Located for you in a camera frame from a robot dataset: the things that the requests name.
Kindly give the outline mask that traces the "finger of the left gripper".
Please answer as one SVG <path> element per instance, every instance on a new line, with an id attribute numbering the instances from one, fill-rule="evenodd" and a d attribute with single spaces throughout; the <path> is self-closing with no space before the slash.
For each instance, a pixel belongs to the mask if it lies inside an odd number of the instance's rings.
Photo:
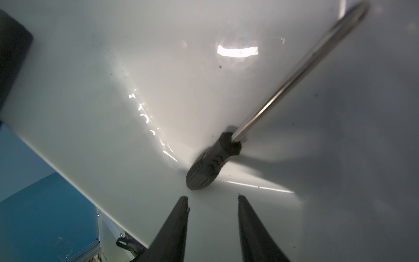
<path id="1" fill-rule="evenodd" d="M 1 106 L 4 105 L 33 42 L 32 34 L 1 11 Z"/>

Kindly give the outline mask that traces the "white plastic storage box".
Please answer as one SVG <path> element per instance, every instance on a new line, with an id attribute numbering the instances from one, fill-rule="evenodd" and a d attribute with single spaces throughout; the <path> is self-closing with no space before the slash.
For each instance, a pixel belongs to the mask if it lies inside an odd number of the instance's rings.
<path id="1" fill-rule="evenodd" d="M 193 162 L 355 1 L 2 1 L 34 39 L 1 118 L 145 245 L 186 195 L 188 262 L 242 260 L 239 195 L 293 262 L 416 262 L 419 3 L 369 4 L 202 190 Z"/>

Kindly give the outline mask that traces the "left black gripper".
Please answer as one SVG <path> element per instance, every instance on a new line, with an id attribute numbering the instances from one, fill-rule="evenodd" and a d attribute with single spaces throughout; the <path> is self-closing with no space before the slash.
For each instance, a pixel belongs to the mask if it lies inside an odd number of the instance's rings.
<path id="1" fill-rule="evenodd" d="M 128 233 L 125 236 L 120 236 L 116 240 L 116 245 L 128 252 L 130 252 L 134 258 L 140 257 L 142 254 L 145 253 L 146 247 L 143 246 L 140 242 L 135 240 L 132 236 Z"/>

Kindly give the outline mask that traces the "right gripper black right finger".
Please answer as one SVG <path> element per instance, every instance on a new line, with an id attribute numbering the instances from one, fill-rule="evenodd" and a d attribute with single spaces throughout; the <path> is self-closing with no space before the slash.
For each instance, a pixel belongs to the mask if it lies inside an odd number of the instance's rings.
<path id="1" fill-rule="evenodd" d="M 238 219 L 244 262 L 288 262 L 244 195 L 238 197 Z"/>

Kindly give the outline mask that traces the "black ribbed handle screwdriver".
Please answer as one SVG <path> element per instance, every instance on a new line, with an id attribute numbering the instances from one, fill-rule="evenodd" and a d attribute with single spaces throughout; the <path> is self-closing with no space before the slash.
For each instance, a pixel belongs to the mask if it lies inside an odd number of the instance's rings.
<path id="1" fill-rule="evenodd" d="M 223 166 L 240 154 L 241 140 L 246 133 L 363 21 L 370 7 L 369 1 L 361 1 L 349 8 L 285 77 L 277 90 L 235 132 L 223 132 L 214 145 L 195 160 L 186 175 L 187 187 L 195 191 L 213 183 Z"/>

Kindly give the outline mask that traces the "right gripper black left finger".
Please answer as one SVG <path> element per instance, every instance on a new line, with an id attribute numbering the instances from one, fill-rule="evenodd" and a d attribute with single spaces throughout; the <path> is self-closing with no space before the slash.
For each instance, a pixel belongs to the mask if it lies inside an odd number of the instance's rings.
<path id="1" fill-rule="evenodd" d="M 150 247 L 135 262 L 184 261 L 189 216 L 188 198 L 182 196 L 172 209 Z"/>

